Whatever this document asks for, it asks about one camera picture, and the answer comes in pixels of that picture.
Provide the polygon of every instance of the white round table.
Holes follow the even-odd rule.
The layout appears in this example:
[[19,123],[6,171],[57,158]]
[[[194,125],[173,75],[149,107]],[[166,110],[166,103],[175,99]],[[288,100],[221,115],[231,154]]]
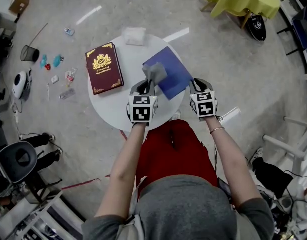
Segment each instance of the white round table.
[[[166,47],[169,47],[180,61],[181,59],[168,43],[151,34],[146,35],[144,46],[126,45],[122,36],[112,42],[116,46],[124,86],[94,95],[88,77],[88,92],[94,109],[104,121],[114,128],[130,132],[133,124],[127,116],[126,107],[131,88],[146,79],[142,71],[143,63]],[[150,126],[146,128],[147,131],[162,126],[176,113],[184,99],[185,91],[168,100],[159,86],[156,86],[155,94],[158,96],[158,109]]]

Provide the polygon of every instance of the bracelet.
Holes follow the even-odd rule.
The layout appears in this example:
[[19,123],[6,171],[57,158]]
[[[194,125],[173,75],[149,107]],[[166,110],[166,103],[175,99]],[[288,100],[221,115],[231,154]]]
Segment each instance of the bracelet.
[[225,129],[224,127],[219,127],[219,128],[216,128],[216,129],[213,129],[210,134],[212,134],[214,131],[217,131],[217,130],[220,130],[220,129]]

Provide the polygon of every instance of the blue folder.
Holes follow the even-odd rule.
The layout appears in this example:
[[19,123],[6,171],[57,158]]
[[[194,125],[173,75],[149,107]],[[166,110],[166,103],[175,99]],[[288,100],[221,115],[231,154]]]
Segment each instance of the blue folder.
[[185,66],[169,47],[158,52],[143,65],[147,64],[151,67],[156,63],[161,63],[168,75],[167,78],[158,84],[168,100],[172,100],[184,91],[189,86],[189,82],[194,80]]

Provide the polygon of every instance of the book cover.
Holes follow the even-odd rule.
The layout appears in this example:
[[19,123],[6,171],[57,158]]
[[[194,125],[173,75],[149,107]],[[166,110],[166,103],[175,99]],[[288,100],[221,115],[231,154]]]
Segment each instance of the book cover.
[[94,95],[124,85],[116,48],[112,42],[87,52],[85,57]]
[[146,64],[151,67],[156,63],[161,63],[168,75],[158,84],[168,100],[172,100],[184,91],[189,86],[190,81],[194,80],[182,62],[169,47],[158,52],[143,65]]

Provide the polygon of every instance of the gold emblem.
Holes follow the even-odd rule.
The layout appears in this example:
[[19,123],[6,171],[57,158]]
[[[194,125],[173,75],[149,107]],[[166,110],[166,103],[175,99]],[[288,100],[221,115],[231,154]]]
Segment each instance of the gold emblem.
[[122,82],[120,81],[120,79],[118,79],[118,82],[116,82],[115,84],[113,84],[111,86],[111,88],[117,87],[117,86],[121,86]]
[[112,44],[112,43],[108,43],[108,44],[105,44],[105,45],[103,46],[103,48],[106,48],[106,47],[113,48],[113,44]]
[[90,57],[90,55],[91,55],[91,54],[93,54],[93,53],[95,52],[95,50],[96,50],[96,49],[94,49],[94,50],[91,50],[91,51],[87,52],[87,58],[89,58],[89,57]]
[[98,70],[101,69],[107,65],[110,65],[112,63],[112,59],[108,56],[108,54],[106,54],[106,56],[104,56],[103,54],[100,54],[97,59],[93,60],[93,69],[94,70]]
[[93,88],[94,92],[97,93],[102,93],[104,89],[96,89],[95,87]]

